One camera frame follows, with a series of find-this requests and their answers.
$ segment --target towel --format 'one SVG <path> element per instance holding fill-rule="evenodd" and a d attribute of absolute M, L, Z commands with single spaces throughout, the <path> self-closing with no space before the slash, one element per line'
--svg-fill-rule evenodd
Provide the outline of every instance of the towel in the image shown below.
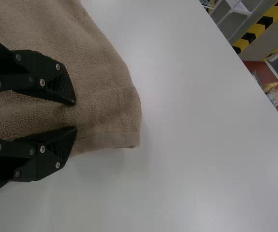
<path fill-rule="evenodd" d="M 76 126 L 72 155 L 139 145 L 141 103 L 128 68 L 78 0 L 0 0 L 0 43 L 63 63 L 77 98 L 68 106 L 1 92 L 0 139 Z"/>

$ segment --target red floor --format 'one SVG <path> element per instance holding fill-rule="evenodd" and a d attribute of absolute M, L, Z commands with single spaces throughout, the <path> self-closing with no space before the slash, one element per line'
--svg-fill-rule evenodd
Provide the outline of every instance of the red floor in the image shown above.
<path fill-rule="evenodd" d="M 274 76 L 266 63 L 260 61 L 244 61 L 244 64 L 246 65 L 250 73 L 257 71 L 257 75 L 261 82 L 261 85 L 278 82 L 278 79 Z"/>

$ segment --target package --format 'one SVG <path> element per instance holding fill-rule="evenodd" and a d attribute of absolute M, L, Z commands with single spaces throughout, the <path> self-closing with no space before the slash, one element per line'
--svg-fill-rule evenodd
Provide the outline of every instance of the package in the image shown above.
<path fill-rule="evenodd" d="M 267 97 L 272 102 L 275 108 L 278 108 L 278 89 L 271 89 L 269 92 L 267 92 Z"/>
<path fill-rule="evenodd" d="M 269 83 L 262 86 L 264 93 L 268 93 L 271 89 L 275 88 L 278 85 L 278 82 Z"/>

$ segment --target white table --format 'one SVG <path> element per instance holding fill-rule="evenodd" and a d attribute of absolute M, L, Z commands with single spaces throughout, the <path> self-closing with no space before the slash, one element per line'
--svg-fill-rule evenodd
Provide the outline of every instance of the white table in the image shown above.
<path fill-rule="evenodd" d="M 142 146 L 8 184 L 0 232 L 278 232 L 278 113 L 199 2 L 84 6 L 129 66 Z"/>

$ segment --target metal rack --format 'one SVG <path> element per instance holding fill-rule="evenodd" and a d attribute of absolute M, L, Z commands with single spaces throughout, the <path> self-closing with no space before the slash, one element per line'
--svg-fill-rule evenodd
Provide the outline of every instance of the metal rack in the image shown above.
<path fill-rule="evenodd" d="M 214 9 L 214 7 L 215 7 L 214 3 L 211 0 L 199 0 L 199 2 L 206 9 Z"/>

